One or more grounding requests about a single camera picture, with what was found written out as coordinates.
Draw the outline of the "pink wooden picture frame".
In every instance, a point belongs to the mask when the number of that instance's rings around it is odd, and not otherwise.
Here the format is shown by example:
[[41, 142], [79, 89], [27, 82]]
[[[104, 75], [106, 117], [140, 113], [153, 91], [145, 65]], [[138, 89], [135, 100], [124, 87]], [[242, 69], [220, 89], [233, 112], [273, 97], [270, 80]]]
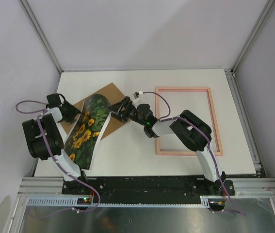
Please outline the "pink wooden picture frame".
[[[214, 134], [213, 141], [215, 142], [217, 151], [214, 153], [215, 156], [223, 156], [223, 148], [221, 143], [221, 138], [219, 134], [219, 128], [215, 113], [215, 108], [213, 104], [213, 98], [211, 94], [211, 89], [209, 87], [156, 87], [155, 93], [159, 94], [160, 92], [202, 92], [206, 93], [208, 99], [208, 106], [210, 111], [210, 118], [212, 123], [212, 133]], [[156, 139], [155, 144], [156, 155], [168, 155], [168, 156], [195, 156], [193, 151], [163, 151], [161, 150], [161, 140]]]

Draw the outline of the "sunflower photo print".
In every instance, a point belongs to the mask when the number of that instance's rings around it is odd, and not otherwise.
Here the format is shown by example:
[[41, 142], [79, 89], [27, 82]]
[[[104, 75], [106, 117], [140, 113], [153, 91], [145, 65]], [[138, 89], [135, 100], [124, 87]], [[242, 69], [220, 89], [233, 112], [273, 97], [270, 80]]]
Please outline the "sunflower photo print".
[[81, 169], [89, 170], [95, 154], [95, 146], [108, 124], [107, 98], [94, 94], [82, 103], [81, 115], [69, 131], [64, 144], [68, 157]]

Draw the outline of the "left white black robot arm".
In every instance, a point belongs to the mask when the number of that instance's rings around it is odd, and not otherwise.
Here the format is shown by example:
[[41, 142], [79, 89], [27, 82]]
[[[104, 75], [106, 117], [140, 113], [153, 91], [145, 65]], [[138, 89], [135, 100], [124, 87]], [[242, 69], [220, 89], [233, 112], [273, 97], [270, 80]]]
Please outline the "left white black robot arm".
[[22, 123], [25, 140], [30, 155], [48, 161], [62, 173], [66, 186], [79, 194], [89, 189], [89, 182], [81, 168], [72, 162], [64, 151], [64, 141], [57, 123], [72, 124], [81, 111], [69, 103], [64, 95], [54, 93], [47, 96], [45, 109], [36, 111], [36, 118]]

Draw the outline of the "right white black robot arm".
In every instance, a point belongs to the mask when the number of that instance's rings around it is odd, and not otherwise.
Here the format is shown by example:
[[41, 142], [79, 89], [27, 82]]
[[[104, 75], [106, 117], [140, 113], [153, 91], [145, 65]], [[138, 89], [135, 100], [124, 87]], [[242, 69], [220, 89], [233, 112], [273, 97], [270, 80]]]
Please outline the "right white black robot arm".
[[212, 195], [226, 190], [224, 185], [226, 174], [219, 167], [210, 147], [212, 130], [208, 124], [189, 110], [184, 110], [174, 117], [167, 115], [157, 118], [153, 115], [149, 104], [140, 102], [141, 94], [143, 92], [136, 92], [134, 100], [126, 96], [120, 102], [108, 106], [107, 109], [118, 121], [126, 123], [132, 120], [143, 126], [148, 138], [174, 134], [187, 149], [196, 154], [204, 178], [207, 180], [206, 190]]

